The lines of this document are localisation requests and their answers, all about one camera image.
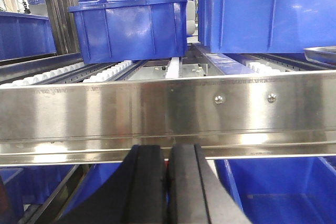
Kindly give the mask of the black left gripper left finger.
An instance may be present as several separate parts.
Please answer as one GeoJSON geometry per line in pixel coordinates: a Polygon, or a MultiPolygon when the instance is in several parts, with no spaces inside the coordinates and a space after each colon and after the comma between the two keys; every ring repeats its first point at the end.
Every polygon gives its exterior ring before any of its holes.
{"type": "Polygon", "coordinates": [[[58,223],[166,223],[165,164],[158,145],[135,145],[108,180],[58,223]]]}

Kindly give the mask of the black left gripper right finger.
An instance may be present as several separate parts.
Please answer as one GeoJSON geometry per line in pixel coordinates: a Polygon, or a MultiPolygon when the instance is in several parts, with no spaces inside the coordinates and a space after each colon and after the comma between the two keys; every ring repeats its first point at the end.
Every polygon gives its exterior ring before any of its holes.
{"type": "Polygon", "coordinates": [[[250,223],[197,144],[172,147],[167,182],[169,223],[250,223]]]}

